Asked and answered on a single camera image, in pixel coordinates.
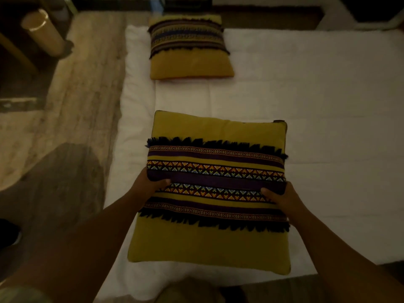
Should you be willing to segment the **wooden table leg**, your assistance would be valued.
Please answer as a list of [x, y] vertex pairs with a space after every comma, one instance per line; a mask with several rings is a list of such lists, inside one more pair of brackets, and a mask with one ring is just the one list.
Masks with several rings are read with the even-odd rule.
[[13, 55], [31, 74], [37, 74], [37, 67], [11, 40], [0, 32], [0, 45]]

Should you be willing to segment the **black metal frame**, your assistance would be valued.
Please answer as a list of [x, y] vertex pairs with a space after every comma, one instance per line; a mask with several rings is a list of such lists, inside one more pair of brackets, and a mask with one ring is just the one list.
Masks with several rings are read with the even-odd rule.
[[165, 13], [201, 13], [208, 12], [213, 0], [158, 0]]

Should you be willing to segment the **cylindrical beige lamp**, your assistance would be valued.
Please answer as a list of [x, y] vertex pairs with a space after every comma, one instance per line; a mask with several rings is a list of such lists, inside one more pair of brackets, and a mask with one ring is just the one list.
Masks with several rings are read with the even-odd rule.
[[70, 13], [67, 8], [63, 8], [51, 14], [54, 15], [54, 20], [45, 9], [31, 11], [21, 20], [21, 27], [49, 56], [63, 59], [72, 53], [74, 44], [65, 39], [57, 26], [66, 27]]

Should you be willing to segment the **person's right hand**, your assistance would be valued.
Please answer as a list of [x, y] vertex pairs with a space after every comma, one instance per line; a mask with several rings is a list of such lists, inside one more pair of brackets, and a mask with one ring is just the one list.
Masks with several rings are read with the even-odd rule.
[[286, 182], [286, 188], [282, 194], [285, 201], [278, 208], [287, 216], [290, 224], [296, 225], [309, 212], [305, 204], [300, 199], [291, 182]]

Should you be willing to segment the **person's left forearm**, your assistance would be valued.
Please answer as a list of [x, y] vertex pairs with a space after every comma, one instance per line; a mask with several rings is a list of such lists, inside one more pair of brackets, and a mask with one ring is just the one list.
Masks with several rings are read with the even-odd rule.
[[35, 255], [0, 286], [0, 303], [93, 303], [148, 198], [124, 195]]

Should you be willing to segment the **person's right forearm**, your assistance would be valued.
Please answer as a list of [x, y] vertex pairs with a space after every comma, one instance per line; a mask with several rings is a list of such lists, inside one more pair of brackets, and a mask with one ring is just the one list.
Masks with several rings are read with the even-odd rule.
[[306, 207], [287, 216], [337, 302], [404, 303], [404, 285], [351, 248]]

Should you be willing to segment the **yellow patterned fringed cushion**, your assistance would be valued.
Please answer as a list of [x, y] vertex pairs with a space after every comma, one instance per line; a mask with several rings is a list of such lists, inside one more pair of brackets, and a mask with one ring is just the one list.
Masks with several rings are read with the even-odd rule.
[[283, 120], [246, 123], [156, 111], [147, 174], [171, 184], [139, 211], [128, 261], [288, 275], [289, 221], [260, 193], [284, 193], [286, 133]]
[[235, 76], [220, 15], [153, 15], [148, 33], [151, 80]]

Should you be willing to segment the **person's black shoe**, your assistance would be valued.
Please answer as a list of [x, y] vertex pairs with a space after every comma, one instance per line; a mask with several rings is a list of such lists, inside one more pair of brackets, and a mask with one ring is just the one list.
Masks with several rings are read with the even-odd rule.
[[0, 250], [18, 244], [21, 238], [22, 231], [18, 225], [0, 219]]

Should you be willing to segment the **person's left hand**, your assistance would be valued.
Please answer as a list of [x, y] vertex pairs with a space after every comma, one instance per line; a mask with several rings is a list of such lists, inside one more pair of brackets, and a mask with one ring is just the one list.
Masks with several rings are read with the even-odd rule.
[[142, 169], [129, 190], [129, 196], [135, 201], [138, 208], [142, 208], [149, 198], [153, 196], [153, 194], [148, 193], [148, 180], [150, 179], [148, 178], [147, 170], [147, 167]]

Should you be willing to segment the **white bed mattress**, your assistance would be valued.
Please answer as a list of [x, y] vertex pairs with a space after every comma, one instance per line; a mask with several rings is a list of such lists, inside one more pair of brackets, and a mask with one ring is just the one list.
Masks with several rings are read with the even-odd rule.
[[126, 29], [105, 207], [148, 168], [169, 178], [132, 222], [98, 300], [151, 300], [193, 276], [238, 286], [316, 272], [260, 194], [293, 183], [376, 264], [404, 260], [404, 34], [227, 29], [235, 77], [153, 81], [147, 27]]

